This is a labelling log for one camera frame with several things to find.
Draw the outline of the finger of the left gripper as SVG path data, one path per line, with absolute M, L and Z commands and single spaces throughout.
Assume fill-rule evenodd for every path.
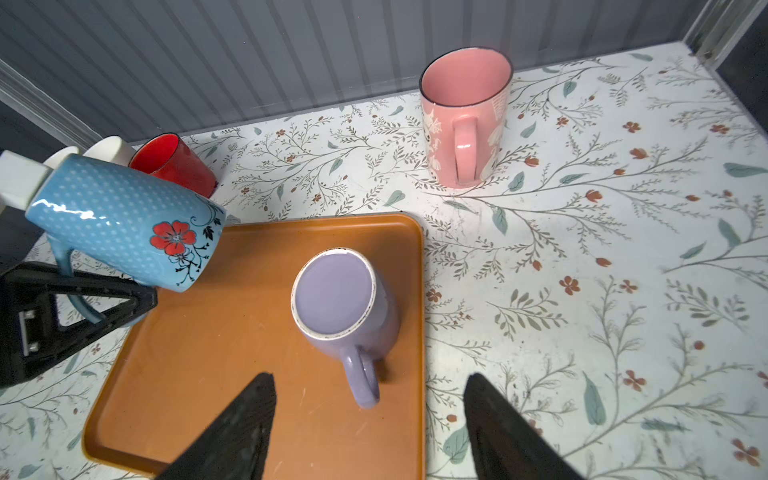
M 55 351 L 78 351 L 113 330 L 143 318 L 157 306 L 157 291 L 135 281 L 94 273 L 64 275 L 50 281 L 57 308 Z M 63 326 L 57 298 L 65 296 L 84 319 Z

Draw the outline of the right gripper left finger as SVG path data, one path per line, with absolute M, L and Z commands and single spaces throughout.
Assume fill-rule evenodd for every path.
M 277 406 L 274 377 L 258 374 L 160 479 L 260 479 Z

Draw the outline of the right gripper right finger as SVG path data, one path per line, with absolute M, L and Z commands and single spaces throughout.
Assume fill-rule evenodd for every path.
M 478 478 L 582 478 L 485 376 L 480 373 L 470 375 L 463 398 Z

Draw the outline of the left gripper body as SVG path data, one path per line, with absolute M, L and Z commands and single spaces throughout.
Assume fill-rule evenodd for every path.
M 57 308 L 50 281 L 57 269 L 20 263 L 1 276 L 1 385 L 27 382 L 60 362 Z

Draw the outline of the blue dotted mug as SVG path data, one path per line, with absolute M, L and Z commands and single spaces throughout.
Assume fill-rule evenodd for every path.
M 227 214 L 211 200 L 127 167 L 70 155 L 27 179 L 26 218 L 45 231 L 59 272 L 79 251 L 148 287 L 189 289 L 222 236 Z

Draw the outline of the red mug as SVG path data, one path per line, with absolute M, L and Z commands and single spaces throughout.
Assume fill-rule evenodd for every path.
M 149 140 L 133 155 L 129 167 L 205 198 L 210 198 L 217 186 L 211 169 L 175 133 L 161 134 Z

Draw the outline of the white mug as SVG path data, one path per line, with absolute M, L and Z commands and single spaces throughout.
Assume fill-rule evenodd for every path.
M 109 136 L 93 144 L 83 156 L 128 167 L 135 153 L 136 150 L 119 136 Z

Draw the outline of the light green mug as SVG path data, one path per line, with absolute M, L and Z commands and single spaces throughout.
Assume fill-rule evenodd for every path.
M 68 146 L 60 149 L 51 156 L 49 156 L 43 164 L 53 170 L 56 170 L 60 164 L 68 158 L 70 155 L 80 155 L 81 150 L 76 146 Z

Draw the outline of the purple mug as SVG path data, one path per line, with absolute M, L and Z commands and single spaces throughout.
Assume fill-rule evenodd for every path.
M 357 405 L 375 407 L 375 363 L 393 349 L 400 320 L 396 300 L 371 262 L 349 248 L 315 255 L 294 280 L 290 308 L 304 337 L 341 362 Z

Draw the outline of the pink ghost pattern mug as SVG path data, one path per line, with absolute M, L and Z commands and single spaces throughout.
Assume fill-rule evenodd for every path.
M 444 187 L 468 189 L 490 177 L 513 73 L 507 56 L 488 47 L 447 52 L 422 73 L 427 164 Z

